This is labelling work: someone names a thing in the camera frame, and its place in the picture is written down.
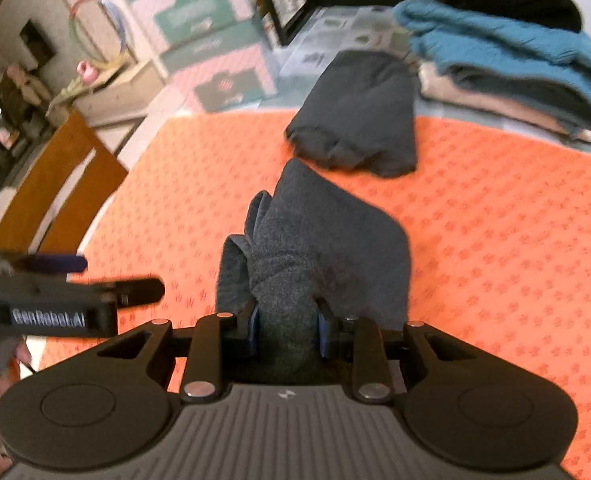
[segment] beige fabric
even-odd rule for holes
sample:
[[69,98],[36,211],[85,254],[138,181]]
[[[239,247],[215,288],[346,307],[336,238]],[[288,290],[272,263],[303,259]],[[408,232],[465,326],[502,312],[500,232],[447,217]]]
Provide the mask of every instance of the beige fabric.
[[[432,62],[422,62],[419,68],[419,79],[422,84],[421,93],[428,99],[494,112],[511,119],[534,124],[545,130],[568,134],[555,118],[517,101],[458,88],[449,76],[439,75]],[[578,134],[578,139],[591,142],[591,131],[581,131]]]

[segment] paw print pattern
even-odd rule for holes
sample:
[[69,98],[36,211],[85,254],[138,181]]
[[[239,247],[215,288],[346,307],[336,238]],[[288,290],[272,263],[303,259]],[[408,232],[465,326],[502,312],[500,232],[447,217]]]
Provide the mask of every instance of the paw print pattern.
[[[120,313],[191,326],[214,310],[224,237],[292,156],[293,112],[175,118],[100,221],[81,281],[158,274],[156,305]],[[559,384],[579,410],[564,465],[591,479],[591,155],[477,124],[416,119],[418,171],[383,180],[319,171],[409,236],[409,318]],[[43,367],[93,342],[50,340]],[[176,370],[172,387],[180,377]]]

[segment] blue towel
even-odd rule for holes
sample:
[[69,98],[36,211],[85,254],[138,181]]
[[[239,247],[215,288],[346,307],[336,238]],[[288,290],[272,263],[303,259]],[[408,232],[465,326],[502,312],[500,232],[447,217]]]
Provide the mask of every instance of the blue towel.
[[411,50],[461,88],[519,101],[570,133],[591,130],[591,38],[581,32],[407,0],[393,15]]

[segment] gray ribbed panel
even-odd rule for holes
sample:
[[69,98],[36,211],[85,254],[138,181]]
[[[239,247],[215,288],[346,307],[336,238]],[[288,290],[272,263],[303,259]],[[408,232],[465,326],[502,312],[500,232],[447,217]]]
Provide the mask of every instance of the gray ribbed panel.
[[[287,399],[279,394],[295,393]],[[226,399],[183,410],[156,448],[93,473],[18,465],[5,480],[569,480],[558,467],[510,476],[435,459],[393,412],[348,399],[339,386],[237,385]]]

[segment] white logo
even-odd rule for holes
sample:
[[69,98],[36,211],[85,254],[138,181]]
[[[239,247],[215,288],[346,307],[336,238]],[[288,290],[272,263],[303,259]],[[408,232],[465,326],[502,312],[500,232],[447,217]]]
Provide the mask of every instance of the white logo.
[[285,390],[284,392],[278,392],[280,399],[289,400],[291,397],[295,397],[296,393],[291,390]]

